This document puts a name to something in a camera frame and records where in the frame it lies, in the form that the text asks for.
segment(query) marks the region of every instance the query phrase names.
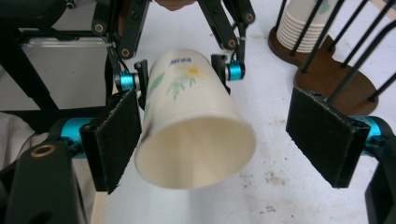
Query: gray cloth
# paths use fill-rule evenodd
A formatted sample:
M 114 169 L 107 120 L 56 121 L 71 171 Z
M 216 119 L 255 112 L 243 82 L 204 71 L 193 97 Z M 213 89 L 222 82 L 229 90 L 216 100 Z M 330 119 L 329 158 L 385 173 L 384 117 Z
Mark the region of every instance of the gray cloth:
M 0 168 L 14 162 L 25 150 L 42 143 L 48 134 L 35 131 L 21 118 L 0 112 Z M 73 160 L 78 185 L 83 195 L 88 222 L 91 219 L 94 199 L 94 184 L 87 160 Z

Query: paper cup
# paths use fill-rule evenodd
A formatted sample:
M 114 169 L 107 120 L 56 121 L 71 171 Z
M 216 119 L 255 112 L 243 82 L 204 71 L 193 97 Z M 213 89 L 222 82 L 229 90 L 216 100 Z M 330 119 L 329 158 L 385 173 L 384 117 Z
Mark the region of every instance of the paper cup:
M 134 155 L 144 179 L 171 189 L 212 185 L 243 168 L 255 146 L 254 132 L 202 54 L 173 50 L 152 65 Z
M 290 44 L 290 42 L 288 42 L 287 40 L 283 40 L 283 39 L 278 39 L 278 40 L 279 40 L 280 44 L 282 44 L 282 46 L 284 46 L 285 48 L 287 48 L 287 49 L 293 49 L 294 48 L 294 45 Z M 299 46 L 297 48 L 297 52 L 309 53 L 309 52 L 312 51 L 312 48 L 313 47 L 307 48 L 307 47 Z
M 291 45 L 294 47 L 294 44 L 297 42 L 297 38 L 298 37 L 293 37 L 291 35 L 285 34 L 285 31 L 279 27 L 279 29 L 276 32 L 276 36 L 278 37 L 278 39 L 282 39 L 283 41 L 286 41 L 288 43 L 288 45 Z M 304 47 L 304 48 L 313 48 L 315 46 L 314 41 L 302 41 L 300 43 L 300 47 Z
M 301 24 L 305 24 L 318 0 L 291 0 L 285 11 Z M 323 26 L 329 19 L 337 0 L 323 0 L 311 26 Z
M 301 32 L 304 29 L 304 24 L 296 23 L 292 19 L 290 19 L 288 16 L 285 16 L 284 23 L 285 23 L 285 25 L 287 25 L 289 28 L 291 28 L 293 31 L 296 31 L 296 32 Z M 306 32 L 311 35 L 320 35 L 320 32 L 323 30 L 323 27 L 309 26 L 309 28 Z
M 295 20 L 287 11 L 285 11 L 285 19 L 288 21 L 288 23 L 292 24 L 293 27 L 295 27 L 297 29 L 303 29 L 306 24 L 306 21 L 302 22 L 302 21 Z M 324 25 L 325 24 L 317 25 L 317 24 L 311 23 L 309 25 L 309 29 L 311 31 L 321 31 L 323 29 Z
M 286 28 L 284 26 L 279 26 L 278 31 L 283 33 L 284 35 L 288 36 L 291 39 L 295 39 L 297 40 L 300 37 L 300 34 L 298 33 L 294 33 L 290 30 L 285 30 Z M 311 35 L 307 35 L 305 34 L 304 38 L 303 38 L 303 42 L 304 43 L 309 43 L 309 44 L 315 44 L 318 40 L 318 36 L 311 36 Z

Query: cup rim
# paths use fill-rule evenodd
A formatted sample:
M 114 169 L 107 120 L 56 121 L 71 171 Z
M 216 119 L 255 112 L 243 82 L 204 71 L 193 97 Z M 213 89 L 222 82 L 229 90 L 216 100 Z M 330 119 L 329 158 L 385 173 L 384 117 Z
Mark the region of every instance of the cup rim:
M 293 42 L 297 42 L 297 38 L 292 38 L 292 37 L 288 37 L 284 32 L 282 32 L 281 30 L 279 30 L 279 34 L 281 35 L 282 39 L 284 39 L 285 41 L 289 42 L 290 44 L 292 44 Z M 307 41 L 302 41 L 300 43 L 299 47 L 306 47 L 306 48 L 311 48 L 313 46 L 315 46 L 317 42 L 307 42 Z
M 292 15 L 290 15 L 290 13 L 287 10 L 285 10 L 285 14 L 291 21 L 294 21 L 295 23 L 297 23 L 297 25 L 305 26 L 306 21 L 300 21 L 300 20 L 295 19 Z M 323 28 L 325 25 L 326 25 L 326 22 L 322 24 L 322 23 L 314 23 L 314 21 L 312 21 L 310 27 Z
M 191 185 L 188 187 L 171 187 L 171 186 L 165 186 L 164 184 L 159 183 L 159 181 L 155 181 L 151 178 L 148 178 L 147 176 L 143 175 L 143 171 L 141 170 L 141 167 L 138 165 L 138 160 L 139 160 L 139 154 L 141 153 L 141 150 L 144 150 L 145 147 L 147 146 L 148 143 L 150 143 L 150 141 L 155 141 L 155 137 L 166 133 L 167 131 L 169 131 L 169 129 L 176 127 L 177 125 L 182 124 L 183 122 L 185 122 L 186 120 L 188 121 L 194 121 L 196 119 L 222 119 L 226 122 L 231 122 L 230 124 L 235 125 L 241 129 L 237 129 L 240 132 L 247 132 L 247 136 L 250 137 L 250 139 L 248 139 L 249 141 L 249 148 L 246 148 L 245 150 L 249 150 L 247 156 L 244 158 L 245 160 L 241 161 L 240 166 L 236 167 L 236 171 L 231 171 L 228 174 L 221 176 L 217 181 L 211 181 L 210 183 L 204 183 L 201 185 Z M 196 188 L 202 188 L 202 187 L 207 187 L 207 186 L 211 186 L 214 184 L 217 184 L 220 181 L 223 181 L 229 177 L 231 177 L 232 175 L 236 174 L 237 171 L 239 171 L 240 169 L 242 169 L 244 166 L 246 166 L 249 161 L 251 160 L 251 158 L 254 155 L 254 152 L 256 150 L 256 146 L 257 146 L 257 140 L 256 140 L 256 136 L 254 133 L 254 130 L 251 128 L 250 125 L 248 125 L 247 122 L 245 122 L 242 118 L 238 119 L 235 115 L 230 114 L 222 114 L 222 115 L 211 115 L 211 116 L 185 116 L 185 118 L 181 119 L 181 118 L 173 118 L 171 119 L 169 122 L 166 122 L 168 125 L 163 125 L 161 128 L 158 128 L 155 130 L 155 132 L 150 134 L 150 137 L 145 138 L 145 140 L 141 139 L 139 142 L 139 145 L 137 146 L 135 153 L 134 153 L 134 166 L 136 168 L 136 171 L 140 174 L 140 176 L 142 178 L 144 178 L 146 181 L 148 181 L 149 183 L 156 185 L 156 186 L 160 186 L 161 188 L 167 188 L 167 189 L 196 189 Z
M 303 26 L 295 26 L 294 24 L 292 24 L 292 21 L 290 21 L 288 18 L 285 18 L 284 20 L 283 20 L 283 23 L 285 23 L 286 24 L 286 26 L 288 26 L 290 29 L 292 29 L 293 31 L 295 31 L 295 32 L 301 32 L 303 29 L 304 29 L 304 27 Z M 313 29 L 312 27 L 309 27 L 308 28 L 308 30 L 306 31 L 308 34 L 311 34 L 311 35 L 320 35 L 320 33 L 321 33 L 321 31 L 322 31 L 323 29 Z
M 300 36 L 300 35 L 296 35 L 292 31 L 289 33 L 284 26 L 279 26 L 278 31 L 282 32 L 284 35 L 289 35 L 291 38 L 293 38 L 295 40 L 297 40 Z M 312 36 L 305 34 L 305 36 L 303 38 L 303 42 L 308 42 L 308 43 L 315 42 L 316 43 L 318 38 L 319 38 L 319 35 L 318 35 L 318 37 L 313 38 Z
M 278 39 L 278 41 L 279 41 L 283 46 L 285 46 L 286 48 L 288 48 L 288 49 L 293 49 L 293 48 L 294 48 L 294 45 L 292 45 L 291 42 L 290 42 L 288 39 L 285 39 L 284 36 L 278 35 L 278 36 L 277 36 L 277 39 Z M 297 48 L 297 50 L 298 50 L 299 52 L 311 52 L 311 50 L 312 50 L 312 48 L 313 48 L 314 46 L 315 46 L 315 45 L 313 45 L 312 47 L 308 47 L 308 46 L 306 46 L 306 45 L 300 44 L 300 46 Z

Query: screw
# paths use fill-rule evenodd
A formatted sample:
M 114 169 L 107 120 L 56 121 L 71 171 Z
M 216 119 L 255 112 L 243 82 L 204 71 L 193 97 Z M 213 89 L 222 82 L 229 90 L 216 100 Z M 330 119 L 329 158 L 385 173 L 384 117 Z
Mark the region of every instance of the screw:
M 128 56 L 129 56 L 129 50 L 128 50 L 128 49 L 123 49 L 123 50 L 121 51 L 121 54 L 122 54 L 122 56 L 124 56 L 124 57 L 128 57 Z
M 137 20 L 137 18 L 139 18 L 139 14 L 137 12 L 135 12 L 135 11 L 132 11 L 131 12 L 131 18 L 134 19 L 134 20 Z
M 214 12 L 215 14 L 219 14 L 220 8 L 219 8 L 219 7 L 215 7 L 215 9 L 213 9 L 213 12 Z
M 103 26 L 101 25 L 101 24 L 96 24 L 95 25 L 95 31 L 97 32 L 97 33 L 102 33 L 103 32 Z
M 235 48 L 236 42 L 235 42 L 233 39 L 230 39 L 230 40 L 228 41 L 228 46 L 230 46 L 231 48 Z
M 75 8 L 75 5 L 71 2 L 66 3 L 67 8 L 73 9 Z
M 254 16 L 250 13 L 248 13 L 245 18 L 247 19 L 248 22 L 253 22 L 254 21 Z
M 30 155 L 35 158 L 45 157 L 54 152 L 56 149 L 55 145 L 44 145 L 41 147 L 35 148 Z

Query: floral design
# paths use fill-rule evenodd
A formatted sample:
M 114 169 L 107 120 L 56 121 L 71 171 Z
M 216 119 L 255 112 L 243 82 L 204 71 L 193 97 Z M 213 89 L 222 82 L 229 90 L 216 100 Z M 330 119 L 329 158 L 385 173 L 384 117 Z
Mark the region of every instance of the floral design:
M 149 98 L 149 96 L 151 95 L 151 93 L 161 84 L 161 82 L 163 81 L 163 76 L 165 75 L 164 72 L 162 72 L 158 77 L 156 77 L 154 79 L 154 81 L 152 82 L 152 84 L 150 85 L 149 89 L 148 89 L 148 96 L 147 98 Z
M 323 0 L 322 4 L 320 5 L 320 8 L 319 8 L 319 14 L 323 15 L 327 11 L 329 11 L 329 9 L 330 9 L 329 0 Z
M 146 104 L 146 106 L 145 106 L 145 115 L 143 117 L 143 123 L 146 121 L 146 118 L 149 116 L 149 108 L 150 108 L 149 104 Z
M 182 70 L 182 75 L 175 77 L 166 92 L 166 94 L 172 92 L 174 100 L 177 99 L 181 91 L 186 90 L 186 87 L 192 87 L 196 82 L 196 78 L 205 75 L 205 71 L 196 65 L 180 66 L 180 69 Z

